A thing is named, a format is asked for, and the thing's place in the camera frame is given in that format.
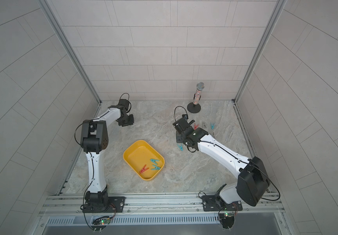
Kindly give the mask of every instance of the marble floor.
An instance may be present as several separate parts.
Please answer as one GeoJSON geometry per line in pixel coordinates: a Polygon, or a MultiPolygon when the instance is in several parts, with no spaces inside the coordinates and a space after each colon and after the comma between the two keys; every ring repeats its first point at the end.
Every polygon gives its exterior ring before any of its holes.
{"type": "MultiPolygon", "coordinates": [[[[131,101],[130,114],[134,115],[132,126],[120,127],[114,122],[108,127],[109,145],[103,151],[105,158],[105,179],[110,193],[174,193],[215,192],[224,183],[237,181],[232,174],[216,160],[199,151],[181,151],[175,139],[174,108],[186,107],[189,101],[131,101]],[[123,160],[124,151],[135,141],[143,139],[165,159],[165,166],[152,181],[143,181],[123,160]]],[[[117,101],[103,102],[100,113],[117,101]]],[[[245,138],[237,120],[231,101],[200,101],[202,109],[189,114],[189,120],[202,126],[210,134],[237,153],[250,157],[245,138]],[[215,123],[214,131],[210,122],[215,123]]],[[[177,108],[176,115],[185,113],[177,108]]],[[[82,153],[72,171],[65,194],[83,193],[88,186],[88,167],[85,153],[82,153]]]]}

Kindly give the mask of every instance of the clothespin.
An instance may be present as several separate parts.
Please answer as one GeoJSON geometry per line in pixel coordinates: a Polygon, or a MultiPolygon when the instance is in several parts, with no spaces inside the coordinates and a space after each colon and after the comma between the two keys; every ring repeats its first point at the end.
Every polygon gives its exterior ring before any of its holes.
{"type": "Polygon", "coordinates": [[[145,168],[146,166],[147,164],[145,164],[144,167],[140,170],[140,174],[149,169],[149,167],[145,168]]]}
{"type": "Polygon", "coordinates": [[[154,164],[158,165],[156,162],[159,162],[160,160],[157,160],[157,159],[150,159],[151,162],[153,162],[154,164]]]}
{"type": "Polygon", "coordinates": [[[177,144],[177,146],[178,146],[178,148],[179,148],[181,151],[183,151],[183,146],[182,146],[182,144],[181,144],[181,145],[177,144]]]}
{"type": "Polygon", "coordinates": [[[152,165],[152,166],[154,166],[154,168],[152,168],[151,170],[160,170],[161,169],[161,167],[158,167],[158,166],[155,166],[155,165],[152,165]]]}

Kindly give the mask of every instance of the tiled wall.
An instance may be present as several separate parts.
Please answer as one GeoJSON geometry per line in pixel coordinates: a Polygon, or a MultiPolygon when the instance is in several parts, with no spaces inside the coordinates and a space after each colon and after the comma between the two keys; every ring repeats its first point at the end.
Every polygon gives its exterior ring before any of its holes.
{"type": "Polygon", "coordinates": [[[102,100],[233,99],[275,1],[48,0],[102,100]]]}
{"type": "Polygon", "coordinates": [[[28,232],[96,107],[37,2],[0,0],[0,235],[28,232]]]}
{"type": "Polygon", "coordinates": [[[297,234],[338,234],[338,1],[287,1],[238,106],[297,234]]]}

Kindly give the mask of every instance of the sequined microphone handle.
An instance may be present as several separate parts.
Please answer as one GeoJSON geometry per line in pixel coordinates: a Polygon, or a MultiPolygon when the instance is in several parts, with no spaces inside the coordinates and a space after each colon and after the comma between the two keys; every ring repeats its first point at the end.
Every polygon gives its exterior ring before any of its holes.
{"type": "Polygon", "coordinates": [[[202,93],[202,90],[204,89],[204,83],[203,82],[199,82],[198,84],[196,84],[196,92],[194,95],[194,105],[198,104],[198,101],[200,99],[200,95],[202,93]]]}

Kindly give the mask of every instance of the round black base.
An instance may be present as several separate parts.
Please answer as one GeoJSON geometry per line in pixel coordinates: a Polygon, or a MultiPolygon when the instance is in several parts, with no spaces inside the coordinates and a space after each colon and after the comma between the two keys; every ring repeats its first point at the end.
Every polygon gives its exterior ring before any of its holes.
{"type": "Polygon", "coordinates": [[[194,105],[194,103],[191,102],[190,104],[187,105],[187,110],[193,114],[200,112],[200,109],[201,109],[200,104],[194,105]]]}

